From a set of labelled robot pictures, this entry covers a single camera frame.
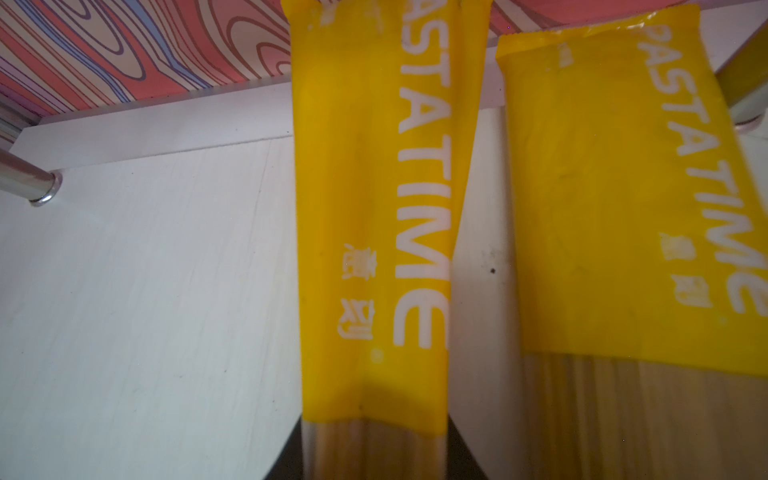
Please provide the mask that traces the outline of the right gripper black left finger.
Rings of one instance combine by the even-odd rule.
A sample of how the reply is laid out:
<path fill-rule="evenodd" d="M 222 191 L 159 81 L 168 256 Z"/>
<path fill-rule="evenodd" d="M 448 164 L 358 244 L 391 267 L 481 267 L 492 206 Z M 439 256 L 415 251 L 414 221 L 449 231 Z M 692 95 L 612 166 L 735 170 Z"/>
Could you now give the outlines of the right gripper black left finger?
<path fill-rule="evenodd" d="M 298 418 L 280 454 L 268 471 L 265 480 L 302 480 L 303 447 L 302 419 Z"/>

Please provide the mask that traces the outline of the white two-tier shelf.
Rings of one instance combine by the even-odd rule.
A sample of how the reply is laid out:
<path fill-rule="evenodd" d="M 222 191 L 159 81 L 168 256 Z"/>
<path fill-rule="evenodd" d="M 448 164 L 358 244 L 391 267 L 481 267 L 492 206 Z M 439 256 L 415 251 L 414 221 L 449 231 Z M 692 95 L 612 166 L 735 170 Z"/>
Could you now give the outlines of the white two-tier shelf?
<path fill-rule="evenodd" d="M 1 475 L 262 479 L 301 411 L 291 85 L 76 115 L 1 198 Z M 449 412 L 491 479 L 534 479 L 503 80 L 486 57 L 454 257 Z"/>

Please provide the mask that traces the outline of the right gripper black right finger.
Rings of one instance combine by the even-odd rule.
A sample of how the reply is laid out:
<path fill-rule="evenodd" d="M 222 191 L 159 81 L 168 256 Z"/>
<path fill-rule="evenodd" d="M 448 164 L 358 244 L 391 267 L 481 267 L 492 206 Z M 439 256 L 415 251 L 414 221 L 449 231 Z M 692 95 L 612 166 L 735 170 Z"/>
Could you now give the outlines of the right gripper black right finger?
<path fill-rule="evenodd" d="M 446 478 L 448 480 L 488 479 L 452 418 L 448 419 Z"/>

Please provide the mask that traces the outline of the yellow Pastatime spaghetti bag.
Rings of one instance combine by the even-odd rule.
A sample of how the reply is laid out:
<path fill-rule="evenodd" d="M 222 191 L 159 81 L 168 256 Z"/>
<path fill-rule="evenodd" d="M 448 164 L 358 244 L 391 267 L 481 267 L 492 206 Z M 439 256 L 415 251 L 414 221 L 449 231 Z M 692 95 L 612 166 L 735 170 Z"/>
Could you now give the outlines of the yellow Pastatime spaghetti bag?
<path fill-rule="evenodd" d="M 487 1 L 286 1 L 308 479 L 442 479 Z"/>
<path fill-rule="evenodd" d="M 767 210 L 700 19 L 498 43 L 536 479 L 767 475 Z"/>

